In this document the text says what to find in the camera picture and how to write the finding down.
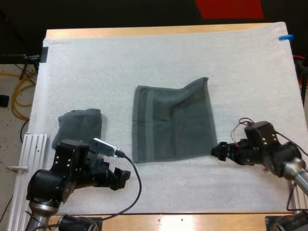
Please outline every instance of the wooden table edge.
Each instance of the wooden table edge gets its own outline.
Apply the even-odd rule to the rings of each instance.
[[[244,30],[266,25],[269,25],[269,23],[219,24],[219,25],[196,25],[196,26],[49,29],[47,30],[46,38],[77,39],[77,38],[105,38],[105,37],[121,37],[121,36],[144,36],[144,35],[170,35],[170,34]]]

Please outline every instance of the gray cloth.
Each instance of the gray cloth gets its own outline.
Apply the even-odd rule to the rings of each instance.
[[[102,114],[99,109],[72,110],[58,120],[59,130],[51,145],[53,149],[63,140],[84,141],[93,149],[93,138],[101,138]]]
[[[217,139],[207,80],[200,78],[182,89],[136,88],[132,118],[135,163],[211,153]]]

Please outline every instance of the floor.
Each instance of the floor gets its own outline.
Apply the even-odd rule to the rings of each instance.
[[[29,66],[28,71],[33,71],[34,67]],[[0,73],[20,74],[21,70],[14,64],[0,64]],[[11,97],[19,79],[16,77],[0,76],[0,94]],[[25,90],[18,98],[20,103],[30,103],[33,100],[34,88]],[[11,112],[11,99],[8,108],[0,108],[0,214],[2,216],[7,206],[14,188],[15,173],[9,171],[7,166],[16,166],[19,162],[22,143],[20,141],[20,130],[25,121],[17,119]],[[305,106],[306,121],[308,121],[308,103]],[[20,112],[30,116],[31,108],[22,108]],[[27,125],[23,129],[23,134],[27,131]],[[6,230],[10,206],[6,210],[3,220],[0,223],[0,231]]]

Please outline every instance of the black background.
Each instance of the black background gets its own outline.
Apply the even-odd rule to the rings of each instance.
[[[12,54],[40,54],[47,29],[279,21],[295,36],[293,53],[308,54],[308,1],[261,2],[263,20],[204,20],[194,0],[0,0],[0,63],[19,62]]]

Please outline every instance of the black mount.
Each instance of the black mount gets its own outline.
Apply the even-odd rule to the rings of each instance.
[[[112,172],[109,163],[89,153],[87,144],[65,141],[57,145],[51,169],[38,170],[32,176],[26,199],[58,208],[75,189],[94,186],[118,190],[125,187],[129,177],[129,171],[119,168]]]

